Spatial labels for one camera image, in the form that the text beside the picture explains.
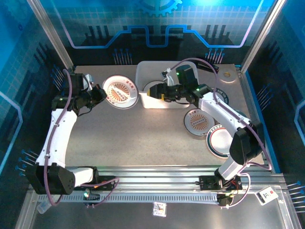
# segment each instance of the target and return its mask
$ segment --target white box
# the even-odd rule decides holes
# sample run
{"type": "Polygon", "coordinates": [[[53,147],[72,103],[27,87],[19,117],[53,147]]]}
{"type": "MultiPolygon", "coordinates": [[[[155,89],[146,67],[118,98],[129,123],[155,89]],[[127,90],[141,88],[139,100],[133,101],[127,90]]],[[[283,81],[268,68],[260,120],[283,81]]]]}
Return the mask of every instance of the white box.
{"type": "MultiPolygon", "coordinates": [[[[161,73],[168,68],[172,68],[177,63],[178,61],[142,61],[138,64],[135,75],[135,84],[138,87],[140,99],[144,108],[186,108],[189,106],[188,104],[178,104],[175,102],[168,103],[160,99],[155,99],[149,97],[147,91],[143,91],[146,84],[152,81],[163,81],[164,77],[161,73]]],[[[186,61],[181,63],[179,66],[186,64],[192,67],[195,78],[198,80],[196,65],[193,62],[186,61]]],[[[175,84],[179,84],[176,70],[171,71],[169,75],[173,78],[175,84]]],[[[187,101],[183,98],[179,102],[186,103],[187,101]]]]}

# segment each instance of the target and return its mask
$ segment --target metal floor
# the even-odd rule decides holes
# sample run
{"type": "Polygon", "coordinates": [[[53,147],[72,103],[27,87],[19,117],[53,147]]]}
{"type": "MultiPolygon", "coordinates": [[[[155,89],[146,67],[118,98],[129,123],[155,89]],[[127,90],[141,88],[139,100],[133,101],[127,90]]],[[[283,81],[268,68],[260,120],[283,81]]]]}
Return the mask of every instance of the metal floor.
{"type": "MultiPolygon", "coordinates": [[[[219,67],[238,77],[233,64],[219,67]]],[[[75,72],[89,73],[95,83],[102,85],[114,74],[135,80],[136,68],[136,65],[78,66],[75,72]]],[[[199,70],[198,75],[200,83],[214,86],[212,73],[199,70]]],[[[218,87],[228,94],[230,106],[249,115],[238,79],[233,83],[222,82],[218,87]]],[[[206,139],[194,137],[184,127],[184,115],[193,108],[145,109],[139,100],[135,107],[119,110],[103,102],[77,119],[69,139],[66,165],[221,165],[224,160],[212,155],[206,139]]],[[[263,162],[261,157],[256,161],[263,162]]]]}
{"type": "Polygon", "coordinates": [[[155,217],[152,203],[105,203],[87,209],[61,203],[37,214],[33,229],[285,229],[276,200],[261,206],[248,195],[236,208],[190,203],[167,204],[167,216],[155,217]]]}

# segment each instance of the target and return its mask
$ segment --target small paper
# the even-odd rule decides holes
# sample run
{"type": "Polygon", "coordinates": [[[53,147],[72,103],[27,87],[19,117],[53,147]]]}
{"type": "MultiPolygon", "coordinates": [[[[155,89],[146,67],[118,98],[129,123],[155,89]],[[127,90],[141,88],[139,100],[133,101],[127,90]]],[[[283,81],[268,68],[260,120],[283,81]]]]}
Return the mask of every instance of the small paper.
{"type": "Polygon", "coordinates": [[[152,215],[166,217],[166,203],[154,202],[152,215]]]}

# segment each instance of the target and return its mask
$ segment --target gray table surface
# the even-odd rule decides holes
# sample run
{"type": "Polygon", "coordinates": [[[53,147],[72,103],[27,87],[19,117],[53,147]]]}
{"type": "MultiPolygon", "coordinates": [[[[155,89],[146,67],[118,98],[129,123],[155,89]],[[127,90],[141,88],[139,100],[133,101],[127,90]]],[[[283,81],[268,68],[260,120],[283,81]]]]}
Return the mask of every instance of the gray table surface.
{"type": "MultiPolygon", "coordinates": [[[[89,73],[95,83],[102,85],[114,74],[135,80],[136,67],[78,66],[76,72],[89,73]]],[[[232,64],[219,67],[236,73],[232,64]]],[[[214,86],[212,73],[199,70],[198,75],[200,83],[214,86]]],[[[249,116],[238,79],[222,82],[218,88],[227,93],[231,107],[249,116]]],[[[194,137],[185,129],[183,118],[192,108],[193,105],[184,109],[145,109],[139,100],[135,107],[119,110],[104,101],[77,119],[67,148],[66,166],[221,165],[224,160],[212,155],[206,139],[194,137]]],[[[262,158],[255,161],[262,163],[262,158]]]]}
{"type": "Polygon", "coordinates": [[[284,229],[278,201],[265,206],[252,194],[229,210],[206,204],[167,204],[165,218],[152,215],[152,203],[105,203],[87,209],[61,203],[37,214],[33,229],[284,229]]]}

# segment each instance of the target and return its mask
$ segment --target white container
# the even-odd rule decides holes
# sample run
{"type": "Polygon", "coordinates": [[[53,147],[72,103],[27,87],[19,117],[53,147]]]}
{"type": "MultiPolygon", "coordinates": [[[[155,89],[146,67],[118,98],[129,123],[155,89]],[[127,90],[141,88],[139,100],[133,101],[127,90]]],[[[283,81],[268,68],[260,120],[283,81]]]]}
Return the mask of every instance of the white container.
{"type": "MultiPolygon", "coordinates": [[[[152,81],[163,81],[164,77],[162,76],[162,72],[164,72],[168,68],[172,68],[178,61],[142,61],[137,66],[137,72],[135,75],[135,84],[138,87],[140,99],[142,101],[144,108],[186,108],[188,104],[178,104],[175,102],[165,102],[160,99],[155,99],[147,95],[147,91],[144,92],[144,87],[152,82],[152,81]]],[[[198,72],[196,65],[193,62],[183,62],[181,65],[186,65],[192,67],[194,71],[195,78],[198,81],[198,72]]],[[[173,78],[175,84],[179,84],[178,77],[176,75],[176,70],[173,70],[169,73],[169,75],[173,78]]],[[[183,98],[179,101],[180,103],[187,103],[187,101],[183,98]]]]}

